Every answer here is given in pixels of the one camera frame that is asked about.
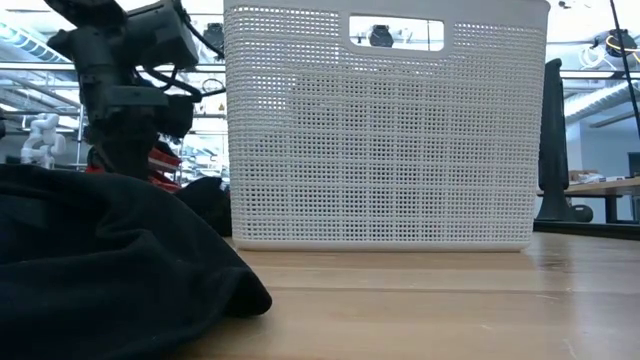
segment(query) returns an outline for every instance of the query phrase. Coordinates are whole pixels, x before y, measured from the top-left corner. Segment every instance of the black cloth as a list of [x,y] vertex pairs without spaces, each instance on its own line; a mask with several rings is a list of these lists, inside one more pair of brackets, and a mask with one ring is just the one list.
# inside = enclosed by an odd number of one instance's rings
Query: black cloth
[[271,298],[171,194],[114,174],[0,165],[0,358],[157,359]]
[[220,236],[231,236],[231,199],[223,189],[222,178],[203,177],[175,192]]

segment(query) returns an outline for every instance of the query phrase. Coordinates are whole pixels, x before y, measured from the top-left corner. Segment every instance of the white robot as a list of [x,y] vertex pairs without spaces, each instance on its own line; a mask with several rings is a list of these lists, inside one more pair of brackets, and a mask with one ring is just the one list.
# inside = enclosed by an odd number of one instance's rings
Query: white robot
[[38,120],[31,122],[31,133],[20,151],[23,164],[36,163],[46,169],[52,169],[55,164],[54,156],[64,153],[66,140],[56,133],[60,117],[54,114],[40,114]]

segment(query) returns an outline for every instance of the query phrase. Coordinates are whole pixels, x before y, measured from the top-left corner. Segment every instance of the black robotic arm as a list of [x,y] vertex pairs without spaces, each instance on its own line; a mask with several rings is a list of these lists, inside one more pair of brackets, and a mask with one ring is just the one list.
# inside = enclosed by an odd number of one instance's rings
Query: black robotic arm
[[168,95],[141,81],[142,66],[161,80],[174,80],[154,67],[177,70],[198,63],[193,26],[180,0],[160,0],[125,12],[115,0],[45,0],[77,26],[49,41],[71,59],[78,74],[80,100],[89,122],[87,142],[115,172],[146,179],[148,154],[158,133],[184,137],[193,121],[193,104],[202,94],[188,84],[173,85],[189,95]]

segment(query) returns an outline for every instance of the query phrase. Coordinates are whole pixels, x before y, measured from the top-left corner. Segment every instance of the desk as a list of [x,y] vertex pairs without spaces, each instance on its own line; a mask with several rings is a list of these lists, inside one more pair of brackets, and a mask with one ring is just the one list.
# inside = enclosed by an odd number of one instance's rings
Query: desk
[[241,252],[274,298],[172,360],[637,360],[640,242],[524,253]]
[[618,198],[624,195],[640,196],[640,177],[619,181],[571,185],[564,191],[567,197],[604,198],[605,220],[608,224],[626,223],[618,220]]

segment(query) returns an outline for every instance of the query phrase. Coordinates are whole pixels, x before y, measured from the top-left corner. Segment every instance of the perforated basket wall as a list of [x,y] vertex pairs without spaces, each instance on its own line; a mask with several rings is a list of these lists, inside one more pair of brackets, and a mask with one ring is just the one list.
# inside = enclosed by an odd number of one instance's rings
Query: perforated basket wall
[[412,4],[404,10],[411,17],[433,19],[439,8],[445,22],[445,48],[426,54],[350,44],[349,14],[372,13],[362,6],[227,1],[235,241],[255,249],[525,247],[547,3]]

